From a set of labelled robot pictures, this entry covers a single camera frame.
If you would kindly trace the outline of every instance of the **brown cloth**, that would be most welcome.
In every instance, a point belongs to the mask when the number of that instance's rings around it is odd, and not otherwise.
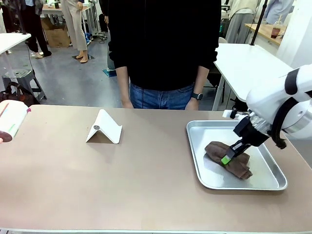
[[[233,158],[227,165],[224,165],[221,162],[221,159],[225,156],[226,151],[229,146],[223,144],[222,142],[212,141],[209,145],[206,146],[205,150],[208,157],[215,163],[224,167],[227,171],[231,172],[234,176],[240,179],[248,179],[253,174],[249,171],[247,163],[250,156],[246,153]]]

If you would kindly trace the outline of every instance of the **person's legs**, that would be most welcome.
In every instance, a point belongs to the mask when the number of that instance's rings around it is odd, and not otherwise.
[[[45,41],[45,38],[43,35],[40,16],[36,14],[34,14],[33,28],[36,34],[37,41],[39,43],[39,46],[44,56],[46,57],[46,56],[52,55],[52,53],[48,49],[47,42]]]
[[[160,109],[160,91],[142,89],[134,84],[129,85],[130,100],[136,109]]]
[[[28,47],[31,51],[38,53],[38,45],[36,39],[36,32],[32,26],[34,20],[35,7],[27,6],[25,10],[21,11],[21,17],[24,22],[25,30],[31,34],[31,38],[27,40]]]
[[[192,97],[194,84],[185,88],[166,92],[166,98],[162,100],[169,110],[185,110],[187,103]]]
[[[236,43],[237,34],[241,25],[242,14],[234,14],[231,18],[228,32],[225,39],[228,43]]]
[[[66,20],[66,26],[68,29],[70,40],[72,41],[73,48],[77,49],[77,41],[76,41],[76,34],[74,29],[74,23],[72,15],[69,11],[69,5],[67,0],[60,0],[60,4],[62,6],[62,13]]]
[[[14,32],[14,27],[13,27],[13,21],[10,16],[10,11],[6,6],[1,6],[1,9],[3,10],[3,23],[5,26],[5,30],[7,33],[12,33]]]
[[[0,33],[6,33],[3,16],[2,16],[2,9],[0,10]]]
[[[253,14],[241,14],[242,15],[242,21],[240,24],[240,29],[239,33],[237,35],[237,40],[236,43],[238,44],[245,44],[248,33],[249,33],[249,28],[245,26],[246,23],[252,23],[254,19]]]
[[[82,58],[80,62],[85,63],[88,61],[87,42],[81,25],[82,12],[77,9],[77,2],[78,0],[67,0],[69,11],[73,18],[77,49],[80,51],[77,58]]]

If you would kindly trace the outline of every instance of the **table leg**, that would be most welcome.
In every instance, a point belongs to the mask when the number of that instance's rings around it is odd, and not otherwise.
[[[221,98],[221,95],[222,95],[224,82],[225,82],[225,79],[224,79],[223,76],[221,76],[220,83],[219,83],[219,86],[218,86],[218,89],[216,91],[216,95],[215,95],[215,98],[214,98],[213,111],[217,111],[218,110],[218,106],[219,106],[219,103],[220,103],[220,98]]]
[[[91,33],[93,34],[94,30],[95,30],[95,26],[94,26],[94,16],[93,16],[93,10],[92,10],[92,6],[86,11],[86,15],[87,15],[87,21],[88,24],[91,27]]]
[[[6,55],[6,52],[2,53],[2,56],[3,56],[3,60],[4,60],[4,62],[5,62],[6,68],[8,69],[8,72],[9,72],[10,77],[11,77],[11,78],[14,78],[15,75],[14,75],[12,66],[11,66],[11,64],[10,64],[9,58],[8,58],[8,56]]]
[[[83,14],[83,12],[82,12],[82,23],[83,23],[83,30],[84,30],[84,33],[87,34],[86,22],[84,21],[84,14]]]

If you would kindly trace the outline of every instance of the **concrete floor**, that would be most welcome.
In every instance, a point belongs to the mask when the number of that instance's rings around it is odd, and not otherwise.
[[[8,57],[13,68],[31,69],[30,61],[36,72],[36,77],[44,89],[47,100],[42,104],[50,105],[75,105],[96,106],[103,108],[121,107],[117,78],[108,78],[102,70],[107,67],[107,42],[101,44],[93,41],[88,46],[88,53],[96,59],[86,64],[80,64],[71,58],[77,55],[72,47],[51,48],[52,56],[43,59],[29,60],[27,47],[24,43],[12,48],[12,54]],[[3,59],[0,57],[0,74],[4,74]],[[4,90],[0,82],[0,91]],[[200,102],[200,110],[211,110],[215,99],[215,89],[205,88],[204,98]],[[228,85],[225,91],[225,101],[219,106],[220,111],[231,109],[233,102],[229,101],[229,95],[234,98]],[[312,166],[311,141],[292,140],[293,145]]]

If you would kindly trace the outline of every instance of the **white paper stand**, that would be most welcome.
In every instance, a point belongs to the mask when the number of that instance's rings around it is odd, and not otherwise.
[[[91,127],[86,142],[97,132],[101,131],[114,144],[120,141],[122,125],[119,126],[113,118],[103,109],[98,112],[97,119]]]

